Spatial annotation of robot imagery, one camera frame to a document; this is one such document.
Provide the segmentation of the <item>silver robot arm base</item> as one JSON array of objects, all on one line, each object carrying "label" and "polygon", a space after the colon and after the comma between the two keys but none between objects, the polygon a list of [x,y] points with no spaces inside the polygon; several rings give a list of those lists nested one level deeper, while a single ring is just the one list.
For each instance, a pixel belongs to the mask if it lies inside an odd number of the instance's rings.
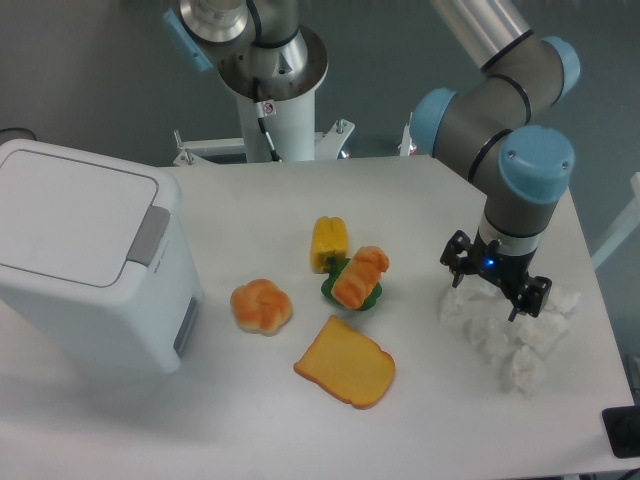
[{"label": "silver robot arm base", "polygon": [[174,46],[198,72],[215,70],[233,92],[292,100],[328,71],[320,37],[300,23],[298,1],[179,1],[163,14]]}]

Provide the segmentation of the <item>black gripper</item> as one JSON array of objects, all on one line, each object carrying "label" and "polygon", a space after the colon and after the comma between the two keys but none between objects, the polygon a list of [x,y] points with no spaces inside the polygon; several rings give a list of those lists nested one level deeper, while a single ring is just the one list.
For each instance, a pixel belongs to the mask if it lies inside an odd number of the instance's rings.
[{"label": "black gripper", "polygon": [[440,263],[453,276],[453,287],[458,287],[466,275],[478,275],[498,287],[512,304],[508,321],[513,322],[517,315],[537,318],[551,291],[552,281],[549,278],[529,276],[528,268],[535,252],[503,254],[493,246],[493,242],[485,244],[476,235],[472,243],[463,231],[457,230],[447,242]]}]

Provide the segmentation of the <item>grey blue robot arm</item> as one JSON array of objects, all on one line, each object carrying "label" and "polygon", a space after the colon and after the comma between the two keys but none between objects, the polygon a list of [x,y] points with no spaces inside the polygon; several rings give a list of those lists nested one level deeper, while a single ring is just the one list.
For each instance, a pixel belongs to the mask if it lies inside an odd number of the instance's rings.
[{"label": "grey blue robot arm", "polygon": [[409,125],[414,143],[486,202],[474,237],[456,232],[440,261],[459,285],[477,275],[496,286],[513,315],[537,317],[552,282],[529,266],[575,163],[571,142],[534,124],[576,85],[571,44],[537,36],[510,1],[436,1],[435,10],[484,76],[466,94],[428,93]]}]

